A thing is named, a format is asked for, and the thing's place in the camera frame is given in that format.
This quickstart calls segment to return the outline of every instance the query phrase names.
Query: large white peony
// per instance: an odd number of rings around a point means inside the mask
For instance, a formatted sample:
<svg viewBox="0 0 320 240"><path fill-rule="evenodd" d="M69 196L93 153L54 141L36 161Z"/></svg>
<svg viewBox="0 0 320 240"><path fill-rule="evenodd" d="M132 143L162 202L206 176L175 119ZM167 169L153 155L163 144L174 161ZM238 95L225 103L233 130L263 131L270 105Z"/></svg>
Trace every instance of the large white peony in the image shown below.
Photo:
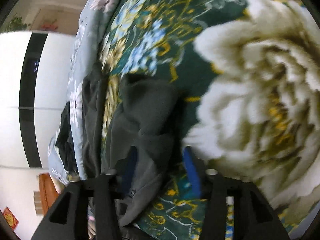
<svg viewBox="0 0 320 240"><path fill-rule="evenodd" d="M298 222L320 199L320 30L295 1L248 0L195 51L222 72L184 143L223 175L248 176Z"/></svg>

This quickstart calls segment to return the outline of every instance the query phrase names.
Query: light blue floral fabric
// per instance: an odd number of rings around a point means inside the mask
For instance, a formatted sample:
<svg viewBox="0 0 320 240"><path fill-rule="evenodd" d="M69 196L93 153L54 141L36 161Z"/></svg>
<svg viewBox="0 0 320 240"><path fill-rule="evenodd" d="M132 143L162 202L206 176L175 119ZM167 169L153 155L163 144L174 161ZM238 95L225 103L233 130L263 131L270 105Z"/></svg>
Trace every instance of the light blue floral fabric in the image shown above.
<svg viewBox="0 0 320 240"><path fill-rule="evenodd" d="M99 45L118 2L119 0L87 1L80 15L79 30L71 57L66 101L70 101L70 124L81 180L87 179L82 161L82 80L90 73L93 63L97 60ZM59 153L54 147L54 138L52 138L48 149L48 155L51 153L48 156L50 174L66 185L68 184L67 175Z"/></svg>

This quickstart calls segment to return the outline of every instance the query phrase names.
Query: wooden furniture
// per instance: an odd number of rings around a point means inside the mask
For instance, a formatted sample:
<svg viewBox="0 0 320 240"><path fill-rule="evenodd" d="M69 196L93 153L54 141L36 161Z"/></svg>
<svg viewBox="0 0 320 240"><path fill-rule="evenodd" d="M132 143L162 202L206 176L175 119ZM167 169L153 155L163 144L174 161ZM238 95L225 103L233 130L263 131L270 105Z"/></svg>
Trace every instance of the wooden furniture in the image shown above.
<svg viewBox="0 0 320 240"><path fill-rule="evenodd" d="M49 173L39 175L39 190L43 215L45 215L48 209L52 206L54 201L59 196Z"/></svg>

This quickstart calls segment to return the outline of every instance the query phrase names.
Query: dark gray cloth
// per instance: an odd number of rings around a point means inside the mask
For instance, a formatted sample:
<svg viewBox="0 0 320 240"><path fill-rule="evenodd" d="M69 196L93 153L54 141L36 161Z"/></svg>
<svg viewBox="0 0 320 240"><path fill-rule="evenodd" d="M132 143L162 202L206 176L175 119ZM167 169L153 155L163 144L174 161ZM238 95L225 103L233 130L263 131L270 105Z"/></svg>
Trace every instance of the dark gray cloth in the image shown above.
<svg viewBox="0 0 320 240"><path fill-rule="evenodd" d="M65 171L77 174L78 168L70 127L70 102L67 102L61 113L60 132L55 146L59 149L59 155Z"/></svg>
<svg viewBox="0 0 320 240"><path fill-rule="evenodd" d="M101 133L108 85L108 76L101 68L101 63L93 64L82 84L82 158L88 179L98 177L101 172Z"/></svg>
<svg viewBox="0 0 320 240"><path fill-rule="evenodd" d="M121 104L108 127L101 172L121 170L118 162L137 149L130 190L116 200L119 225L131 223L156 196L174 144L172 112L178 100L175 87L145 75L125 75L120 84Z"/></svg>

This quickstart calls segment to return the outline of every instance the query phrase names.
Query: green floral blanket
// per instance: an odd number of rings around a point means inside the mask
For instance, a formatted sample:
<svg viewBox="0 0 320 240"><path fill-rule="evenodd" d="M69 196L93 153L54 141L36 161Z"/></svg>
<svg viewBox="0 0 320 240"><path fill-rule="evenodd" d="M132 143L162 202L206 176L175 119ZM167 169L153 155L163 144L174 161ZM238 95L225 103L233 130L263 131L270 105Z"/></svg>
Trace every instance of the green floral blanket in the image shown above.
<svg viewBox="0 0 320 240"><path fill-rule="evenodd" d="M122 0L100 58L110 73L102 151L121 77L167 80L186 95L183 145L253 181L289 232L320 199L319 44L300 0ZM160 240L198 239L205 207L180 168L136 224Z"/></svg>

